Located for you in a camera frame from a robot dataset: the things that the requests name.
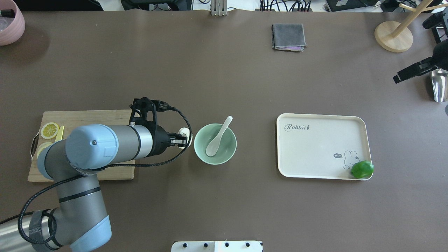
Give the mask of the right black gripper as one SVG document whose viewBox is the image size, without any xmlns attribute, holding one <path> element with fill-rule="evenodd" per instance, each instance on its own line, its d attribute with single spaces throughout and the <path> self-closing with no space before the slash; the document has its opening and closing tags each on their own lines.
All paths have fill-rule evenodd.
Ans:
<svg viewBox="0 0 448 252">
<path fill-rule="evenodd" d="M 400 70 L 393 76 L 393 81 L 394 83 L 400 83 L 410 78 L 422 76 L 437 68 L 448 70 L 448 42 L 437 43 L 434 47 L 432 58 L 423 59 Z"/>
</svg>

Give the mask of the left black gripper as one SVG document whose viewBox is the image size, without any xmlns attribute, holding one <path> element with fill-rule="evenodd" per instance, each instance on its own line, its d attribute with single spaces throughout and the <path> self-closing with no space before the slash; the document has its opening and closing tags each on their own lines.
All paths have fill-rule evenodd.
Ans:
<svg viewBox="0 0 448 252">
<path fill-rule="evenodd" d="M 162 154 L 168 147 L 176 145 L 179 148 L 186 148 L 189 146 L 189 131 L 181 131 L 174 133 L 165 131 L 163 127 L 154 124 L 151 126 L 150 132 L 152 134 L 153 145 L 150 156 L 157 156 Z"/>
</svg>

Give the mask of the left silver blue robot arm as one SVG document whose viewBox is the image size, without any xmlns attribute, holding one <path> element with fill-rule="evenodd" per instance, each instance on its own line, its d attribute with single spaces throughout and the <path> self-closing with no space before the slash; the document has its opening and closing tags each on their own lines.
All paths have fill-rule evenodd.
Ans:
<svg viewBox="0 0 448 252">
<path fill-rule="evenodd" d="M 97 174 L 128 161 L 156 156 L 173 145 L 186 149 L 187 133 L 168 133 L 160 126 L 75 128 L 61 141 L 46 147 L 38 169 L 53 184 L 32 195 L 19 214 L 1 221 L 2 252 L 90 252 L 112 236 L 110 217 Z"/>
</svg>

